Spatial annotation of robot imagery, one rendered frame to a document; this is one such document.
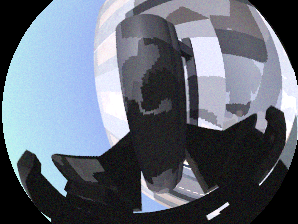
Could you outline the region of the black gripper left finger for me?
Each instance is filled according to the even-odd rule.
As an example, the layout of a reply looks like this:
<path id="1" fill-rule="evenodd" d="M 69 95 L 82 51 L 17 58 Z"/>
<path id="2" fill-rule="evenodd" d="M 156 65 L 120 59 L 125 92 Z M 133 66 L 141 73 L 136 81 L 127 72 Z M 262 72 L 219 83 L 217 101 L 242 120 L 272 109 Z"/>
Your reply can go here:
<path id="1" fill-rule="evenodd" d="M 110 188 L 120 200 L 132 206 L 133 212 L 142 212 L 141 168 L 129 132 L 104 155 L 55 153 L 52 161 L 65 179 Z"/>

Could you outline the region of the white square tile with grey centre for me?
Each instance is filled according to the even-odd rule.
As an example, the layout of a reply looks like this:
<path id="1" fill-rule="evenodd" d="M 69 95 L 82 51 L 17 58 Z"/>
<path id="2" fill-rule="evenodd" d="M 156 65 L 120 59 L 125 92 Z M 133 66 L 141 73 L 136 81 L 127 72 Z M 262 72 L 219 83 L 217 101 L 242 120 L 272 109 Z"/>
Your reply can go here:
<path id="1" fill-rule="evenodd" d="M 189 168 L 190 169 L 188 161 L 186 161 L 186 160 L 184 161 L 184 168 Z"/>

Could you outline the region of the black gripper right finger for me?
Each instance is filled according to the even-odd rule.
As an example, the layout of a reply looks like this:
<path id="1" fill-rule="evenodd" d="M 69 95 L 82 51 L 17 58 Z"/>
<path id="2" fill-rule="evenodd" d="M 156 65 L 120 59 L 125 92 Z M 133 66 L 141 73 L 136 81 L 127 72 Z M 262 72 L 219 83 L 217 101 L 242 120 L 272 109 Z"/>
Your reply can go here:
<path id="1" fill-rule="evenodd" d="M 216 183 L 225 171 L 235 145 L 257 125 L 257 117 L 258 113 L 253 113 L 225 131 L 186 124 L 185 160 L 204 193 L 217 188 Z"/>

